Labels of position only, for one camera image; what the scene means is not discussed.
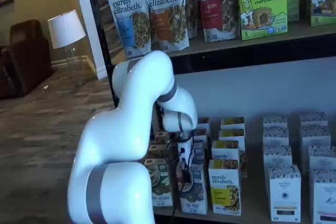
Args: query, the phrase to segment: green box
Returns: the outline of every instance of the green box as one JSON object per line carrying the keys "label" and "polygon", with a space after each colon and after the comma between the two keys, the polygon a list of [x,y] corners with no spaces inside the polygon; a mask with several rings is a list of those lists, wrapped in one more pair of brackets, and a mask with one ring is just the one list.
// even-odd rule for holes
{"label": "green box", "polygon": [[288,31],[287,0],[239,0],[241,38],[260,38]]}

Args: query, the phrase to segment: brown leather chair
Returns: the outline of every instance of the brown leather chair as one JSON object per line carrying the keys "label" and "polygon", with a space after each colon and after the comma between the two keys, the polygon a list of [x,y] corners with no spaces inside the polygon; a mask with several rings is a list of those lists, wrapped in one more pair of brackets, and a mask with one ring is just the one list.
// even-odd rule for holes
{"label": "brown leather chair", "polygon": [[53,73],[40,22],[28,20],[10,30],[10,45],[0,47],[0,98],[24,95]]}

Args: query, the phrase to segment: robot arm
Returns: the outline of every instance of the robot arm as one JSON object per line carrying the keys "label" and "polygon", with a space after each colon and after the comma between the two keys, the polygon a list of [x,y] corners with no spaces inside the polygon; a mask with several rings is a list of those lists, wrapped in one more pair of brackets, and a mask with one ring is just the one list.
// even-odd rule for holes
{"label": "robot arm", "polygon": [[149,173],[131,161],[147,152],[157,99],[170,111],[164,118],[170,131],[196,128],[195,104],[176,85],[170,58],[160,51],[130,68],[128,62],[117,65],[113,87],[118,107],[95,115],[83,130],[69,180],[68,210],[75,223],[152,224]]}

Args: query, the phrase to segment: granola bag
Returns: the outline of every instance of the granola bag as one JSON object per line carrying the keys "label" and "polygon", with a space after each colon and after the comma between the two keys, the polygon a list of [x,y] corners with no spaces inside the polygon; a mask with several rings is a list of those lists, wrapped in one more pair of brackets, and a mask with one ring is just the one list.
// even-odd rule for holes
{"label": "granola bag", "polygon": [[151,51],[147,0],[108,0],[128,58]]}
{"label": "granola bag", "polygon": [[189,46],[185,0],[147,0],[155,23],[160,47],[179,51]]}
{"label": "granola bag", "polygon": [[186,0],[185,18],[189,39],[197,35],[198,0]]}
{"label": "granola bag", "polygon": [[201,13],[205,41],[237,37],[238,0],[201,0]]}

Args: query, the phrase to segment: table lamp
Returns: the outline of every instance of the table lamp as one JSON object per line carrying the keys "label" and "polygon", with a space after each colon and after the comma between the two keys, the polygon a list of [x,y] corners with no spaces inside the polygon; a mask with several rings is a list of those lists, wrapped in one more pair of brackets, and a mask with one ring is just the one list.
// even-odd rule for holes
{"label": "table lamp", "polygon": [[48,20],[53,48],[65,49],[66,59],[77,85],[84,84],[82,57],[76,55],[75,42],[85,37],[76,10],[71,10]]}

